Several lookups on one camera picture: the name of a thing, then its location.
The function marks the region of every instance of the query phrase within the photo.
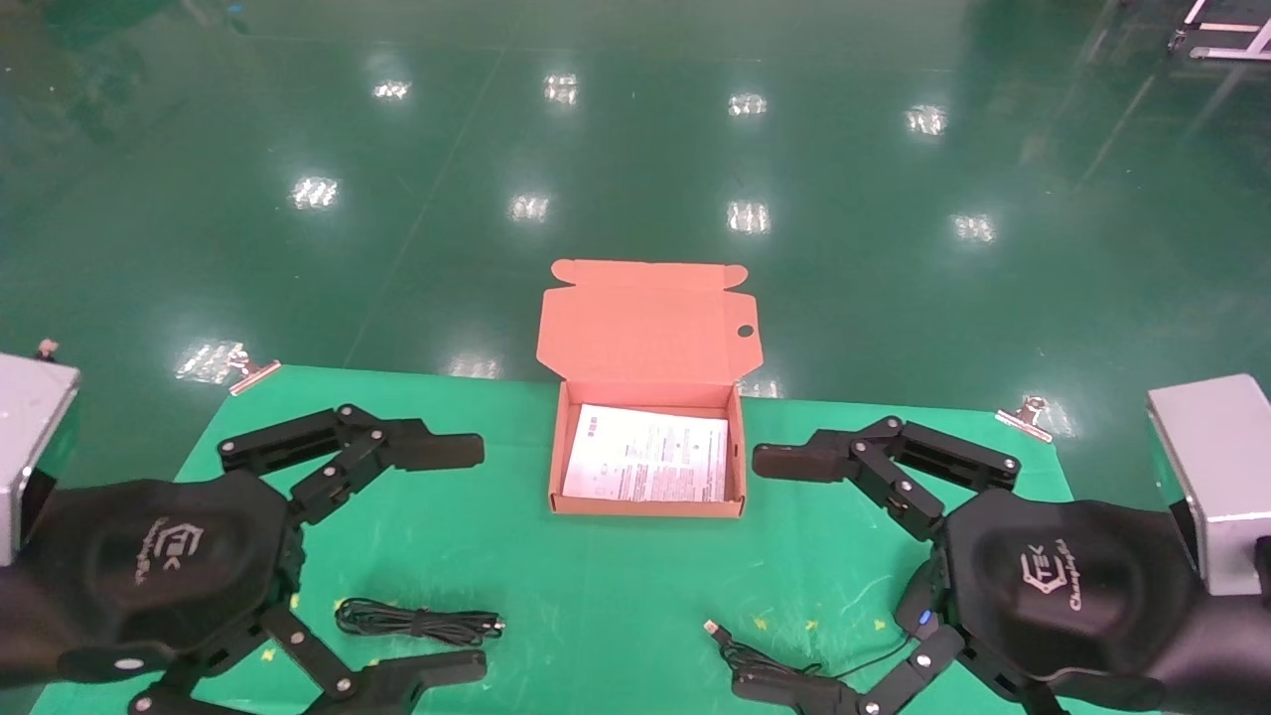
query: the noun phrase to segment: cardboard box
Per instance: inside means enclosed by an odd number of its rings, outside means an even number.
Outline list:
[[[564,378],[548,502],[557,514],[737,518],[749,453],[737,378],[764,363],[751,295],[731,292],[744,265],[562,259],[571,283],[543,293],[539,362]],[[564,497],[583,404],[728,420],[724,502],[616,502]]]

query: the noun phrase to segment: green table mat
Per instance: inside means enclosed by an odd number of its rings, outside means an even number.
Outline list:
[[[751,475],[740,521],[553,516],[547,471],[555,401],[554,385],[287,367],[225,403],[178,481],[219,475],[216,444],[226,437],[344,403],[380,418],[418,417],[437,433],[480,433],[480,467],[388,472],[305,540],[294,608],[355,669],[441,646],[346,636],[333,622],[343,598],[503,615],[506,636],[486,646],[486,679],[430,691],[417,712],[778,715],[785,710],[732,695],[703,621],[713,618],[792,665],[817,660],[830,672],[900,643],[891,611],[927,549],[855,489]],[[802,443],[817,428],[857,429],[888,414],[1017,456],[1023,497],[1071,498],[1054,448],[989,414],[745,401],[752,444]],[[269,481],[285,491],[310,469]],[[969,497],[929,478],[923,483],[949,505]],[[867,690],[900,658],[852,676],[850,685]],[[155,678],[53,686],[33,712],[122,714]],[[300,712],[316,693],[272,644],[196,691],[261,715]],[[1074,715],[1099,711],[1068,705]],[[906,712],[1017,715],[1019,706],[953,665]]]

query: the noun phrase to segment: green epoxy floor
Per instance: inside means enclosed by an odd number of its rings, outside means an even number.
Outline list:
[[[225,399],[173,378],[194,338],[552,381],[553,259],[737,262],[751,394],[1041,395],[1078,497],[1145,504],[1146,390],[1271,387],[1271,76],[1166,60],[1182,11],[3,0],[0,347],[52,335],[84,370],[70,480],[169,478]],[[746,93],[766,110],[733,116]],[[306,175],[330,206],[295,207]]]

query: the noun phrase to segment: box lid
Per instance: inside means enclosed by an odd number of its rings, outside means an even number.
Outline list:
[[[539,362],[569,381],[731,385],[764,363],[745,265],[561,259]]]

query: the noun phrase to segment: white paper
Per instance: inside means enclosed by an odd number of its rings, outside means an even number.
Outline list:
[[[728,420],[583,405],[566,497],[723,502]]]

